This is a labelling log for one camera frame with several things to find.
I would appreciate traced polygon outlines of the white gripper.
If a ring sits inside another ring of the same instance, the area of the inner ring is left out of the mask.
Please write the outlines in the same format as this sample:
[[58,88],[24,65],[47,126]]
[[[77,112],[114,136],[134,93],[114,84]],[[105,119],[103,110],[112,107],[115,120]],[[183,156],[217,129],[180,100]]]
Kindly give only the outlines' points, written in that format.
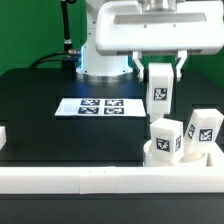
[[176,55],[176,80],[188,54],[215,54],[224,47],[221,1],[185,1],[174,12],[144,12],[136,0],[111,1],[99,10],[96,49],[102,55],[127,55],[144,80],[142,53]]

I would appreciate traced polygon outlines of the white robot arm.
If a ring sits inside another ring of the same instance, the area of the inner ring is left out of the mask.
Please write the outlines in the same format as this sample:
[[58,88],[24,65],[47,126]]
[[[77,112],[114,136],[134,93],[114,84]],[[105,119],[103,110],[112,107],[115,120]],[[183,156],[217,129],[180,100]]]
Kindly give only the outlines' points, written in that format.
[[79,73],[117,77],[129,73],[132,60],[176,57],[176,74],[190,54],[211,55],[224,47],[222,0],[84,0],[87,40]]

